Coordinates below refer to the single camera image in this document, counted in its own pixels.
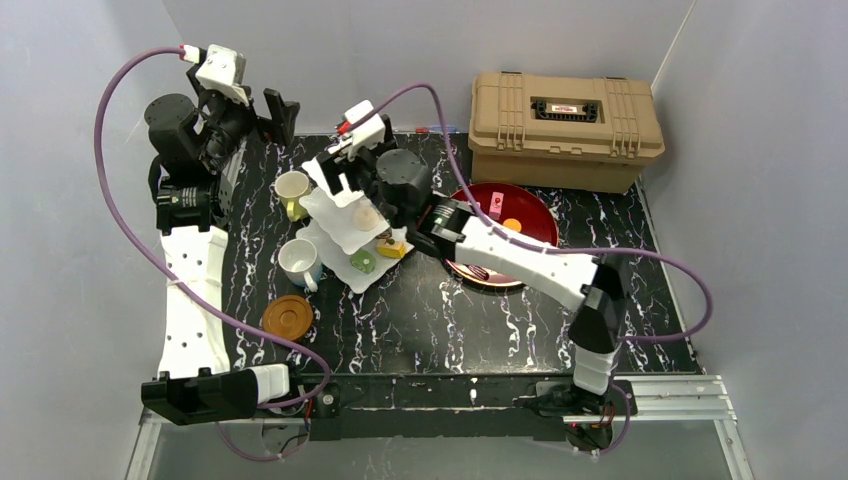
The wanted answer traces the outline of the beige round macaron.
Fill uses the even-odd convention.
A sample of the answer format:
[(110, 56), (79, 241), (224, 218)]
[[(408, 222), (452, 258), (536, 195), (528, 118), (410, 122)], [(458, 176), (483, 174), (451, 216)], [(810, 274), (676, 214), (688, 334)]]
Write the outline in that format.
[(363, 232), (375, 229), (379, 224), (380, 219), (380, 214), (370, 204), (360, 204), (354, 209), (352, 215), (354, 227)]

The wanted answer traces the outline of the white three-tier cake stand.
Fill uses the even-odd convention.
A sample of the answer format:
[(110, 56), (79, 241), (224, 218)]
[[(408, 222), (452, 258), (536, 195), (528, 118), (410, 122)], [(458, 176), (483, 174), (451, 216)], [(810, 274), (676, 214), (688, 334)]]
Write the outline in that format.
[[(393, 239), (406, 243), (407, 256), (414, 247), (406, 240), (406, 230), (392, 229), (380, 216), (380, 222), (375, 229), (368, 232), (359, 231), (352, 222), (353, 211), (360, 204), (370, 204), (373, 207), (370, 200), (361, 192), (351, 192), (345, 178), (342, 178), (344, 189), (339, 194), (331, 194), (315, 159), (305, 162), (302, 169), (314, 183), (314, 187), (310, 195), (300, 199), (300, 204), (308, 211), (310, 220), (307, 226), (297, 231), (296, 237), (313, 242), (323, 265), (353, 293), (362, 294), (401, 261), (379, 255), (376, 251), (378, 240), (375, 236), (391, 229)], [(370, 252), (376, 259), (376, 269), (370, 274), (363, 274), (350, 265), (350, 256), (359, 249)]]

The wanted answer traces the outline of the green swirl roll cake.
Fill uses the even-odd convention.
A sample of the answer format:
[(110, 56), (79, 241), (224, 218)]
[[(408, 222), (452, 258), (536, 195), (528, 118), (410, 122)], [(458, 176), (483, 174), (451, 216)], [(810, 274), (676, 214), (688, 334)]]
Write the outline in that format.
[(350, 265), (363, 274), (370, 274), (376, 269), (376, 259), (364, 249), (357, 250), (349, 258)]

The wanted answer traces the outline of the orange round cookie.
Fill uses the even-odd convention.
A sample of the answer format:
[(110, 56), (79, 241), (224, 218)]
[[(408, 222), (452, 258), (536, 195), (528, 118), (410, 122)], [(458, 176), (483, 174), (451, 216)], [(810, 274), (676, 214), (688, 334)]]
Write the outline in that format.
[(515, 232), (521, 232), (521, 231), (522, 231), (522, 224), (521, 224), (521, 222), (520, 222), (519, 220), (515, 219), (515, 218), (508, 218), (508, 219), (505, 219), (505, 220), (503, 221), (502, 225), (503, 225), (504, 227), (506, 227), (506, 228), (510, 229), (510, 230), (515, 231)]

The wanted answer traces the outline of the silver metal tongs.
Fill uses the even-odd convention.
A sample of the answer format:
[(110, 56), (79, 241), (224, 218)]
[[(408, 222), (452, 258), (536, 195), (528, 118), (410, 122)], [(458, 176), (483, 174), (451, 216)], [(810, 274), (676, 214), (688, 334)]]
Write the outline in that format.
[(490, 272), (476, 265), (458, 264), (457, 271), (463, 277), (476, 282), (487, 282), (490, 279)]

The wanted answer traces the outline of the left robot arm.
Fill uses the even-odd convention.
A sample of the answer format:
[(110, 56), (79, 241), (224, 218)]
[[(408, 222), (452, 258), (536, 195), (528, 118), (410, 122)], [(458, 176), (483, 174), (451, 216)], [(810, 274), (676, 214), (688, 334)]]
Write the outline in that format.
[(238, 150), (257, 117), (249, 103), (200, 89), (197, 100), (153, 100), (144, 120), (156, 151), (148, 185), (168, 282), (162, 356), (142, 403), (176, 425), (250, 418), (291, 391), (285, 364), (232, 370), (220, 318)]

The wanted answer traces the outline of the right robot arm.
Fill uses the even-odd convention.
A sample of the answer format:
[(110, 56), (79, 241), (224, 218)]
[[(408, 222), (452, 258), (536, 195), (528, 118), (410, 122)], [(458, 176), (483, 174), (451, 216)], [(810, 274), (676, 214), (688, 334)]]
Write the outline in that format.
[(620, 352), (630, 300), (618, 254), (558, 254), (554, 246), (481, 219), (469, 199), (434, 190), (429, 166), (414, 153), (377, 145), (332, 145), (304, 165), (330, 197), (360, 193), (419, 252), (495, 270), (543, 292), (574, 312), (576, 390), (605, 395)]

